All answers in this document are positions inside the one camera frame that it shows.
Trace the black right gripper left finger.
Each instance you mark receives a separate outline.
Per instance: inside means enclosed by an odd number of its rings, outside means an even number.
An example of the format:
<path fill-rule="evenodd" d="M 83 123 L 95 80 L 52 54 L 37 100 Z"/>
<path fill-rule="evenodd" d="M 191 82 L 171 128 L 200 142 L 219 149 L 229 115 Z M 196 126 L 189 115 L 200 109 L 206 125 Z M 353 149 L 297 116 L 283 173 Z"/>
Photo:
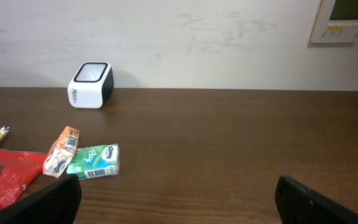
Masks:
<path fill-rule="evenodd" d="M 0 210 L 0 223 L 72 224 L 81 197 L 79 178 L 75 174 L 70 174 Z"/>

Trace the orange Kleenex tissue pack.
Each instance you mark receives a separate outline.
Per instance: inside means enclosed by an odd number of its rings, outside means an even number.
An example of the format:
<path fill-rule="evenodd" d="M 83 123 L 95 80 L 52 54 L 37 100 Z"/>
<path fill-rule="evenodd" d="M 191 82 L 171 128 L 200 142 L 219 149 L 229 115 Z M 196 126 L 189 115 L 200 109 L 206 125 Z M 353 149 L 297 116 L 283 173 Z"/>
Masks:
<path fill-rule="evenodd" d="M 59 178 L 66 170 L 77 151 L 79 130 L 66 126 L 52 144 L 43 164 L 43 174 Z"/>

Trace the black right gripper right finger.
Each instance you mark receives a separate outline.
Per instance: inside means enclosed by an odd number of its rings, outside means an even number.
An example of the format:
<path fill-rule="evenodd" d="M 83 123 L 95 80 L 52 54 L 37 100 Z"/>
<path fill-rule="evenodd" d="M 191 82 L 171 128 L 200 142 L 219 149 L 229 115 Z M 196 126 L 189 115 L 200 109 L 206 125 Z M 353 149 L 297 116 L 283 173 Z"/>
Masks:
<path fill-rule="evenodd" d="M 358 224 L 358 214 L 301 182 L 284 175 L 275 203 L 283 224 Z"/>

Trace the green Kleenex tissue pack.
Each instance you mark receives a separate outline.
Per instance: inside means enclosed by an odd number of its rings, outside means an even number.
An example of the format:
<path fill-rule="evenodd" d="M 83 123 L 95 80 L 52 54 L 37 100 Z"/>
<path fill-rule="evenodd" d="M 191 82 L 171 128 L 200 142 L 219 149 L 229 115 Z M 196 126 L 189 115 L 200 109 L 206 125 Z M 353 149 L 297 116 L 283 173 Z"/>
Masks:
<path fill-rule="evenodd" d="M 66 169 L 80 180 L 118 175 L 120 169 L 118 144 L 79 148 Z"/>

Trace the red snack bag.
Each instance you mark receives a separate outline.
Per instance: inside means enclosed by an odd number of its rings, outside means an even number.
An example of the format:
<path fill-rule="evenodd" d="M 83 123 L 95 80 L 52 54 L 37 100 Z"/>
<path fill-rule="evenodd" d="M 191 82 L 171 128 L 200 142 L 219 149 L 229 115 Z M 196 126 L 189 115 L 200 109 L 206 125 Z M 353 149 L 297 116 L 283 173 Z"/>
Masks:
<path fill-rule="evenodd" d="M 0 210 L 10 206 L 42 173 L 47 155 L 0 149 Z"/>

